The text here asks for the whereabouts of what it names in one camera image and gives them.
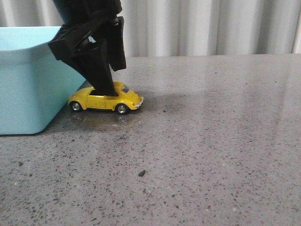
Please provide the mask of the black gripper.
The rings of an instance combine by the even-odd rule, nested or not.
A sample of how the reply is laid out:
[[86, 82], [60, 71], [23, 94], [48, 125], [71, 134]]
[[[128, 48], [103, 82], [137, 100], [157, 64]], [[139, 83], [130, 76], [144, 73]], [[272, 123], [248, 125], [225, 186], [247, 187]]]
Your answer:
[[[63, 20], [49, 48], [79, 72], [100, 95], [112, 96], [111, 70], [126, 68], [124, 18], [119, 0], [53, 0]], [[101, 23], [89, 23], [100, 19]]]

